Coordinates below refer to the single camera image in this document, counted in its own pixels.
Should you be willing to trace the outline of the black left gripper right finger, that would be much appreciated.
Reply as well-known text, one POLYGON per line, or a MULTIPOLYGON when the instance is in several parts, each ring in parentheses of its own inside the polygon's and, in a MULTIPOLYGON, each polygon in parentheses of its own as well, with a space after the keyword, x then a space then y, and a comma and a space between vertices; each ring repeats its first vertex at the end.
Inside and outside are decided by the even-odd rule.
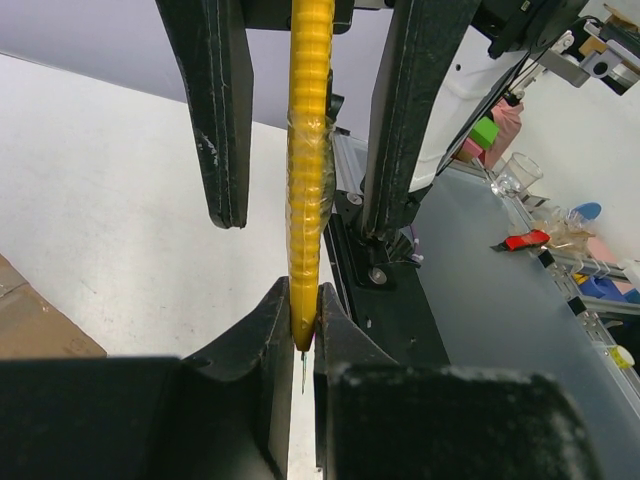
POLYGON ((327 479, 596 479, 574 401, 552 378, 397 363, 321 287, 316 462, 327 479))

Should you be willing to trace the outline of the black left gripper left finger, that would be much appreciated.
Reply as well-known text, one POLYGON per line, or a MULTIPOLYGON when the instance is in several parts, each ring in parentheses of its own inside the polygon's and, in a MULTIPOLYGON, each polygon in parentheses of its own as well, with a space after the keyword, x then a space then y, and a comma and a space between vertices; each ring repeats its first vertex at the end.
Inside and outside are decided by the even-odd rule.
POLYGON ((5 479, 283 479, 289 285, 186 358, 6 360, 5 479))

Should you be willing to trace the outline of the yellow utility knife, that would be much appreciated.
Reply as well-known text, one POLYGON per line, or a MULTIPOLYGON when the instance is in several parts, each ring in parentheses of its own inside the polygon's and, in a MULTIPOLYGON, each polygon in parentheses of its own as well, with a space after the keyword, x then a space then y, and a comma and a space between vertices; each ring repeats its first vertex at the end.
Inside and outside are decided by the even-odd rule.
POLYGON ((314 336, 320 242, 327 194, 328 120, 333 1, 294 1, 291 11, 287 247, 291 333, 302 363, 314 336))

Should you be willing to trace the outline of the brown cardboard express box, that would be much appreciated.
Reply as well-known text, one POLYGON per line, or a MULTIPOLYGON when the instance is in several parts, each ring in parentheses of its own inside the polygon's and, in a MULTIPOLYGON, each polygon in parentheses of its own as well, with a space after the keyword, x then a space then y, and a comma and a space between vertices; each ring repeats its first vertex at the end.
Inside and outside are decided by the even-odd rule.
POLYGON ((107 352, 1 259, 0 357, 102 358, 107 352))

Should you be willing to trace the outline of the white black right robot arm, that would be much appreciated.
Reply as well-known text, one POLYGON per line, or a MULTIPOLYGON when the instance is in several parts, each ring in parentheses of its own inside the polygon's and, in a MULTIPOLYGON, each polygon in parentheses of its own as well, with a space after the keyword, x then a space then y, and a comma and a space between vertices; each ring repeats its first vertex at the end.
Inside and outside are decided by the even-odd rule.
MULTIPOLYGON (((184 84, 208 213, 224 229, 247 222, 254 74, 247 34, 290 36, 289 113, 324 133, 340 106, 331 91, 333 37, 357 1, 161 1, 184 84)), ((577 20, 580 1, 391 1, 371 99, 365 232, 410 222, 410 193, 501 96, 526 59, 577 20)))

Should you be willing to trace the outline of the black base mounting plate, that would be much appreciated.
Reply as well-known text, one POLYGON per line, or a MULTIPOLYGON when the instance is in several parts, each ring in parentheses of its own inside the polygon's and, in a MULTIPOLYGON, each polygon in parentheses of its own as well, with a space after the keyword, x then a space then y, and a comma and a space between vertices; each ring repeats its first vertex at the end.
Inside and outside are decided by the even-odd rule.
POLYGON ((401 230, 389 240, 362 235, 362 196, 338 190, 324 240, 348 317, 386 354, 407 366, 450 363, 419 279, 414 244, 401 230))

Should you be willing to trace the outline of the green foam block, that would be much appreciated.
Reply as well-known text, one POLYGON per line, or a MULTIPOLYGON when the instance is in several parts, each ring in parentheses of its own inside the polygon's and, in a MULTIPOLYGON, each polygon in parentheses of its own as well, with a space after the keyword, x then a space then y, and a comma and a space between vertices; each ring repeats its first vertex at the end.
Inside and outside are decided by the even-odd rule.
POLYGON ((500 128, 489 117, 481 117, 469 133, 469 138, 480 148, 488 151, 498 137, 500 128))

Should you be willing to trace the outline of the red utility knife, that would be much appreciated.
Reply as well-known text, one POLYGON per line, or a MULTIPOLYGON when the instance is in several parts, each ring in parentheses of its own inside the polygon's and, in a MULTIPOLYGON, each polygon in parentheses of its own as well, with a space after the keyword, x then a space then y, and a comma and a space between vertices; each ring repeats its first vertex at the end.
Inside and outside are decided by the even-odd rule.
POLYGON ((547 233, 542 230, 533 229, 524 234, 509 236, 502 242, 491 246, 491 249, 497 252, 515 252, 542 247, 546 245, 549 240, 550 236, 547 233))

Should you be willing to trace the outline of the clear plastic cup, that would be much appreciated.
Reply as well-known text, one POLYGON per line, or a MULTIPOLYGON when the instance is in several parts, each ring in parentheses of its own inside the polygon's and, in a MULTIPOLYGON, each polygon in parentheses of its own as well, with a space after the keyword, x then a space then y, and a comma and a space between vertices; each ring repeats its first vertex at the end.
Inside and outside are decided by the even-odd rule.
POLYGON ((544 176, 539 165, 529 156, 514 152, 491 183, 498 197, 516 197, 544 176))

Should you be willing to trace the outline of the aluminium front frame rail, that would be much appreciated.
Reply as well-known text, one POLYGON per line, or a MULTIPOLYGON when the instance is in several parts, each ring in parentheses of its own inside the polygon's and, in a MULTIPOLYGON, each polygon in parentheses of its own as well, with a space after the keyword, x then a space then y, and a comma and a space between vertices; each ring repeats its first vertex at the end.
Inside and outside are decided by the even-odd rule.
POLYGON ((332 147, 337 189, 363 195, 363 179, 367 169, 367 142, 353 137, 348 130, 337 127, 333 132, 332 147))

